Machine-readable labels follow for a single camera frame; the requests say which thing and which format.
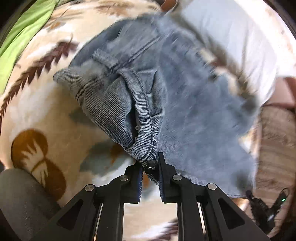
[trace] silver bolt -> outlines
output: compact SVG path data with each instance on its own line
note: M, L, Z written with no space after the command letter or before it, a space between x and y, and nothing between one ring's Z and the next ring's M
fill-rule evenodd
M173 175L173 179L175 181L180 181L182 179L182 176L180 176L180 175Z
M85 186L85 190L88 192L92 191L93 189L94 189L94 186L92 184L88 184Z
M209 184L208 184L208 188L211 189L211 190L216 190L217 185L214 184L214 183L209 183Z
M123 181L123 182L124 181L127 181L128 180L128 176L127 175L122 175L122 176L119 177L119 180L120 181Z

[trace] gray fabric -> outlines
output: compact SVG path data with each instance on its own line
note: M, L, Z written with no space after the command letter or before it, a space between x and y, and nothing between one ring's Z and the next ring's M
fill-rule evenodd
M0 173L0 209L16 235L29 241L60 207L30 174L8 169Z
M93 38L54 81L144 166L162 151L192 182L244 196L256 164L238 137L258 106L253 96L228 92L226 78L199 55L202 47L168 15L145 15Z

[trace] white fabric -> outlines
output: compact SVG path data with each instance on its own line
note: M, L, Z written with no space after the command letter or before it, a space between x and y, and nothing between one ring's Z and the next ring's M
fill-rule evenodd
M181 1L172 13L176 21L193 30L259 104L273 93L277 56L252 18L235 0Z

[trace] ribbed denim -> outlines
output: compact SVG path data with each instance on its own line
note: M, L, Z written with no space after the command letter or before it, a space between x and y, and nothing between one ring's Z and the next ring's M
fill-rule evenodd
M192 182L244 196L256 164L238 137L254 121L256 98L232 96L227 79L203 61L202 47L169 16L144 15L93 38L54 81L144 166L162 151Z

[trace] green fabric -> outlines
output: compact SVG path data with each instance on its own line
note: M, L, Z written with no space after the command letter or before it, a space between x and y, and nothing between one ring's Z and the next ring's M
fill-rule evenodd
M3 94L16 60L50 18L56 0L37 0L9 32L0 48L0 94Z

